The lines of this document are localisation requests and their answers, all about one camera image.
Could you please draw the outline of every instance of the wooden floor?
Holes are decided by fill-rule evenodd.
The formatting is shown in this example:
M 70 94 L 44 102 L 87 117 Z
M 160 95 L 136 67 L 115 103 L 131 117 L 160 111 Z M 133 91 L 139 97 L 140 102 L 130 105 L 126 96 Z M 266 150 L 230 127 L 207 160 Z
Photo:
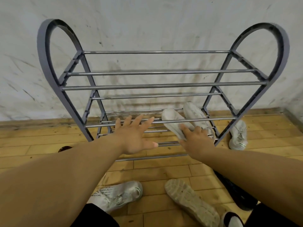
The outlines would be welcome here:
M 247 150 L 303 160 L 303 135 L 284 115 L 245 116 L 243 120 L 248 130 Z M 219 120 L 215 123 L 222 131 L 228 121 Z M 95 136 L 96 129 L 91 129 L 91 132 Z M 177 140 L 171 132 L 148 133 L 145 137 L 156 142 Z M 228 148 L 228 140 L 229 136 L 218 146 Z M 0 129 L 0 172 L 54 154 L 62 146 L 74 146 L 85 141 L 76 126 Z M 159 147 L 135 156 L 180 152 L 184 152 L 180 146 Z M 101 186 L 129 180 L 140 181 L 143 185 L 143 197 L 139 201 L 112 213 L 121 227 L 199 226 L 165 194 L 164 184 L 172 178 L 181 178 L 191 185 L 202 199 L 215 205 L 219 212 L 229 208 L 243 221 L 248 218 L 249 212 L 240 210 L 233 203 L 212 170 L 188 156 L 116 162 L 101 180 Z

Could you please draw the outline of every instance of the shoe rack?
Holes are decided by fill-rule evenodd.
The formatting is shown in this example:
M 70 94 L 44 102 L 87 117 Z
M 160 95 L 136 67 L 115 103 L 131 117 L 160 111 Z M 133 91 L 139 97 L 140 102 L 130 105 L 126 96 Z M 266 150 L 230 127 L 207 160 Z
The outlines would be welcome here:
M 59 27 L 70 37 L 74 46 L 77 50 L 73 59 L 70 61 L 69 65 L 66 67 L 64 72 L 58 78 L 54 71 L 51 56 L 50 56 L 50 37 L 52 31 Z M 245 59 L 241 54 L 239 54 L 236 49 L 240 43 L 251 33 L 256 30 L 266 29 L 271 32 L 277 41 L 278 45 L 278 55 L 275 62 L 275 66 L 271 73 L 267 76 L 261 70 L 256 68 L 252 63 Z M 152 97 L 179 97 L 179 96 L 207 96 L 206 101 L 204 102 L 201 110 L 206 115 L 206 119 L 196 118 L 196 119 L 183 119 L 183 120 L 169 120 L 161 121 L 160 118 L 154 120 L 153 124 L 163 124 L 163 123 L 173 123 L 173 122 L 194 122 L 194 121 L 205 121 L 209 120 L 212 124 L 212 128 L 215 131 L 216 140 L 215 145 L 217 145 L 224 136 L 229 132 L 229 130 L 239 121 L 243 115 L 260 99 L 260 97 L 268 90 L 268 88 L 277 80 L 280 76 L 284 67 L 286 65 L 288 55 L 289 55 L 289 39 L 284 31 L 279 25 L 273 23 L 258 23 L 248 29 L 246 29 L 233 43 L 229 50 L 210 50 L 210 51 L 85 51 L 82 49 L 82 46 L 76 37 L 74 31 L 68 26 L 64 21 L 59 19 L 48 19 L 45 20 L 38 31 L 37 38 L 37 48 L 39 61 L 44 73 L 45 78 L 48 83 L 61 100 L 62 104 L 69 112 L 71 117 L 74 119 L 75 123 L 78 125 L 84 136 L 88 141 L 93 141 L 91 133 L 88 128 L 98 127 L 97 137 L 106 135 L 101 134 L 101 128 L 107 127 L 108 133 L 113 132 L 112 127 L 115 125 L 114 121 L 109 121 L 109 115 L 114 113 L 120 113 L 124 115 L 129 114 L 139 114 L 139 113 L 161 113 L 163 109 L 156 110 L 133 110 L 133 111 L 105 111 L 102 102 L 104 100 L 114 100 L 114 99 L 134 99 L 134 98 L 152 98 Z M 89 54 L 176 54 L 176 53 L 225 53 L 226 58 L 222 64 L 220 70 L 145 70 L 145 71 L 100 71 L 100 72 L 91 72 L 89 64 L 86 60 L 86 55 Z M 228 70 L 227 67 L 232 58 L 236 58 L 241 64 L 243 64 L 246 69 L 236 69 Z M 84 71 L 81 73 L 73 72 L 76 65 L 81 61 Z M 182 84 L 140 84 L 140 85 L 105 85 L 97 86 L 94 81 L 94 76 L 121 76 L 121 75 L 157 75 L 157 74 L 204 74 L 204 73 L 214 73 L 217 74 L 217 77 L 213 83 L 182 83 Z M 254 82 L 220 82 L 224 73 L 252 73 L 258 79 Z M 66 83 L 71 76 L 87 76 L 90 86 L 71 86 L 67 87 Z M 236 110 L 227 96 L 221 89 L 221 86 L 239 86 L 239 85 L 259 85 L 257 91 L 252 95 L 252 97 L 245 103 L 245 105 L 240 109 Z M 101 96 L 98 90 L 112 90 L 112 89 L 145 89 L 145 88 L 174 88 L 174 87 L 211 87 L 210 92 L 207 93 L 171 93 L 171 94 L 154 94 L 154 95 L 123 95 L 123 96 Z M 70 90 L 91 90 L 84 114 L 81 116 L 68 95 L 67 91 Z M 210 99 L 213 95 L 220 95 L 223 101 L 226 103 L 227 107 L 231 111 L 232 116 L 223 117 L 223 118 L 212 118 L 209 115 L 207 110 L 207 105 L 210 102 Z M 87 125 L 87 118 L 90 112 L 92 102 L 96 100 L 100 108 L 100 122 L 95 125 Z M 223 120 L 229 119 L 231 122 L 226 126 L 226 128 L 220 133 L 218 132 L 214 120 Z M 148 129 L 145 133 L 155 133 L 155 132 L 167 132 L 165 126 L 157 126 L 157 130 Z M 175 146 L 179 145 L 178 142 L 162 142 L 159 143 L 159 146 Z M 186 154 L 179 155 L 165 155 L 165 156 L 152 156 L 152 157 L 140 157 L 140 158 L 128 158 L 128 159 L 119 159 L 117 161 L 127 161 L 127 160 L 138 160 L 138 159 L 155 159 L 155 158 L 165 158 L 172 156 L 184 156 Z

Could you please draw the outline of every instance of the baseboard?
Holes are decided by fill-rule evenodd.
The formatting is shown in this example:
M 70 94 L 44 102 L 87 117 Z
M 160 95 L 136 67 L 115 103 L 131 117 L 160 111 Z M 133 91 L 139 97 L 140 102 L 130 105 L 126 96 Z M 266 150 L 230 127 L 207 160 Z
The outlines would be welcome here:
M 283 109 L 266 108 L 266 109 L 251 109 L 246 115 L 267 115 L 282 113 Z M 224 111 L 210 111 L 211 116 L 230 116 L 229 110 Z M 99 122 L 99 117 L 89 117 L 88 124 L 96 124 Z M 29 119 L 29 120 L 12 120 L 0 122 L 0 128 L 2 129 L 21 129 L 35 126 L 63 126 L 63 125 L 75 125 L 75 122 L 71 118 L 58 118 L 58 119 Z
M 303 133 L 303 122 L 286 108 L 283 110 L 283 114 Z

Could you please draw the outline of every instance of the black shorts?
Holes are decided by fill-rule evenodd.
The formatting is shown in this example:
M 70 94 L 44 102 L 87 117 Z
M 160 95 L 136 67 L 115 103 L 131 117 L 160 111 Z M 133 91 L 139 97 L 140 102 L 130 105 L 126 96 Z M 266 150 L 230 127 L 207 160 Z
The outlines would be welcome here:
M 112 216 L 101 210 L 94 204 L 86 204 L 76 218 L 71 227 L 76 226 L 110 226 L 119 227 L 119 224 Z M 248 217 L 245 227 L 259 226 L 282 226 L 282 227 L 298 227 L 294 222 L 290 221 L 281 214 L 275 212 L 266 205 L 258 204 L 250 216 Z

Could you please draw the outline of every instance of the gray plastic frame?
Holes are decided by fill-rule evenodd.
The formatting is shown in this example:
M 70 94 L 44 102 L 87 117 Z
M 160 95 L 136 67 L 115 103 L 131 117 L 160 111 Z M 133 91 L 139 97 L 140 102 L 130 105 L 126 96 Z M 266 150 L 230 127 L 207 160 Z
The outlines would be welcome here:
M 53 68 L 53 64 L 50 56 L 50 37 L 52 31 L 56 28 L 61 28 L 72 40 L 74 43 L 77 52 L 73 59 L 70 61 L 69 65 L 66 67 L 64 72 L 59 78 L 57 78 L 56 73 Z M 251 64 L 247 59 L 245 59 L 241 54 L 239 54 L 236 49 L 240 43 L 251 33 L 256 30 L 266 29 L 271 32 L 277 41 L 278 44 L 278 55 L 275 62 L 275 66 L 269 76 L 266 76 L 253 64 Z M 163 109 L 155 110 L 134 110 L 134 111 L 116 111 L 116 112 L 106 112 L 102 104 L 102 100 L 106 99 L 129 99 L 129 98 L 151 98 L 151 97 L 179 97 L 179 96 L 207 96 L 206 101 L 204 102 L 201 110 L 206 114 L 206 119 L 184 119 L 184 120 L 169 120 L 161 121 L 161 119 L 155 119 L 153 124 L 157 123 L 172 123 L 172 122 L 194 122 L 194 121 L 205 121 L 209 120 L 213 126 L 213 129 L 216 134 L 215 145 L 217 145 L 224 136 L 229 132 L 229 130 L 243 117 L 243 115 L 251 109 L 251 107 L 259 100 L 259 98 L 268 90 L 268 88 L 278 79 L 280 74 L 285 68 L 285 65 L 289 56 L 289 38 L 285 30 L 277 24 L 273 23 L 258 23 L 248 29 L 246 29 L 233 43 L 230 50 L 211 50 L 211 51 L 84 51 L 82 46 L 76 37 L 74 31 L 68 26 L 64 21 L 59 19 L 48 19 L 45 20 L 39 30 L 37 37 L 37 49 L 39 55 L 40 65 L 42 67 L 45 78 L 48 83 L 61 100 L 62 104 L 74 119 L 75 123 L 78 125 L 84 136 L 88 141 L 93 141 L 91 133 L 88 128 L 98 127 L 97 138 L 106 134 L 101 134 L 101 128 L 107 127 L 108 133 L 111 133 L 111 127 L 115 125 L 114 121 L 108 120 L 108 114 L 113 113 L 123 113 L 123 114 L 138 114 L 138 113 L 158 113 Z M 226 53 L 226 59 L 223 62 L 223 65 L 220 70 L 129 70 L 129 71 L 101 71 L 101 72 L 91 72 L 88 62 L 85 55 L 87 54 L 175 54 L 175 53 Z M 241 64 L 243 64 L 247 69 L 237 69 L 237 70 L 227 70 L 230 60 L 232 57 L 236 58 Z M 84 71 L 83 73 L 73 72 L 74 68 L 81 61 Z M 254 82 L 220 82 L 224 73 L 253 73 L 258 81 Z M 109 85 L 109 86 L 96 86 L 93 76 L 110 76 L 110 75 L 157 75 L 157 74 L 194 74 L 194 73 L 217 73 L 215 82 L 213 83 L 189 83 L 189 84 L 142 84 L 142 85 Z M 67 87 L 66 82 L 70 76 L 87 76 L 90 86 L 72 86 Z M 257 91 L 252 95 L 252 97 L 247 101 L 247 103 L 240 109 L 236 110 L 229 99 L 226 97 L 224 92 L 221 90 L 220 86 L 238 86 L 238 85 L 260 85 Z M 156 95 L 123 95 L 123 96 L 112 96 L 112 97 L 101 97 L 98 90 L 107 90 L 107 89 L 143 89 L 143 88 L 166 88 L 166 87 L 209 87 L 211 90 L 209 93 L 183 93 L 183 94 L 156 94 Z M 82 117 L 77 112 L 76 108 L 70 101 L 66 91 L 68 90 L 91 90 L 87 106 L 85 108 L 84 114 Z M 226 103 L 227 107 L 231 111 L 231 117 L 223 118 L 211 118 L 207 110 L 207 105 L 210 102 L 210 99 L 213 95 L 220 95 L 223 101 Z M 96 100 L 100 111 L 100 122 L 96 125 L 87 125 L 87 118 L 90 112 L 92 102 Z M 226 128 L 220 133 L 215 124 L 214 120 L 222 119 L 231 119 L 231 122 L 226 126 Z M 151 127 L 162 129 L 164 126 Z M 146 133 L 154 132 L 166 132 L 167 129 L 163 130 L 150 130 L 148 129 Z M 178 142 L 162 142 L 159 143 L 159 146 L 175 146 L 179 145 Z M 186 154 L 178 155 L 163 155 L 163 156 L 148 156 L 148 157 L 139 157 L 139 158 L 126 158 L 118 159 L 116 161 L 127 161 L 127 160 L 140 160 L 140 159 L 156 159 L 156 158 L 166 158 L 172 156 L 185 156 Z

